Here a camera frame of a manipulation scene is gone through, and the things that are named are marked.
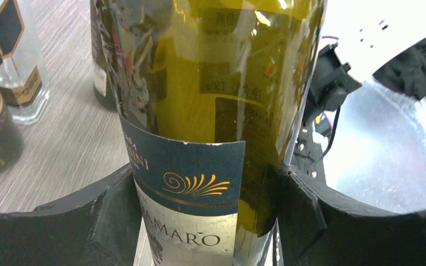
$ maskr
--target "white label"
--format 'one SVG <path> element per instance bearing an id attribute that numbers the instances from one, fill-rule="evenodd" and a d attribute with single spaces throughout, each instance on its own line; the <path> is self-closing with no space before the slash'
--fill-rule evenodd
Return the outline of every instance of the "white label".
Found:
<path id="1" fill-rule="evenodd" d="M 168 209 L 139 187 L 144 224 L 156 266 L 231 266 L 237 213 L 193 216 Z"/>
<path id="2" fill-rule="evenodd" d="M 100 94 L 107 95 L 107 73 L 94 62 L 94 87 Z"/>

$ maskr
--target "green glass bottle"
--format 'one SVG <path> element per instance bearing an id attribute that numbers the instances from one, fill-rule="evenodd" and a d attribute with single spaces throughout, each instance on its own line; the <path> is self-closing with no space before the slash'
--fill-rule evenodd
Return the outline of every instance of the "green glass bottle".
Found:
<path id="1" fill-rule="evenodd" d="M 325 6 L 98 0 L 156 265 L 263 265 Z"/>
<path id="2" fill-rule="evenodd" d="M 92 61 L 94 64 L 94 94 L 100 104 L 111 110 L 116 110 L 115 99 L 107 77 L 107 61 L 102 50 L 102 39 L 100 37 L 99 25 L 97 22 L 97 9 L 95 1 L 89 0 L 90 4 L 90 31 L 92 39 Z"/>

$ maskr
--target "white plastic part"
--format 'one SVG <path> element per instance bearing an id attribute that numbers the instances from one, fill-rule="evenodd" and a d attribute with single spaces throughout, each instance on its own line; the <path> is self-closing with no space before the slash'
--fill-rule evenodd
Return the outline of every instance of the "white plastic part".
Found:
<path id="1" fill-rule="evenodd" d="M 426 38 L 426 1 L 330 0 L 322 35 L 338 37 L 336 54 L 359 82 Z M 320 46 L 328 44 L 323 40 Z"/>

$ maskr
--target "dark blue label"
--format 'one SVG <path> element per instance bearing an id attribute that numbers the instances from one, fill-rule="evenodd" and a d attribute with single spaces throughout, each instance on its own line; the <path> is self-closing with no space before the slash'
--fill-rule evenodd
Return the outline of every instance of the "dark blue label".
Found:
<path id="1" fill-rule="evenodd" d="M 245 142 L 198 144 L 169 140 L 120 116 L 134 179 L 166 208 L 196 216 L 237 213 Z"/>
<path id="2" fill-rule="evenodd" d="M 24 24 L 17 0 L 4 0 L 0 6 L 0 65 L 15 51 Z"/>

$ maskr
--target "silver metal surface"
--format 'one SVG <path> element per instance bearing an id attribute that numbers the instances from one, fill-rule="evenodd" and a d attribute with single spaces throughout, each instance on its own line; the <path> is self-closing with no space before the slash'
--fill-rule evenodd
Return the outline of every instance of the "silver metal surface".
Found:
<path id="1" fill-rule="evenodd" d="M 342 106 L 327 185 L 396 213 L 426 209 L 426 100 L 369 81 Z"/>

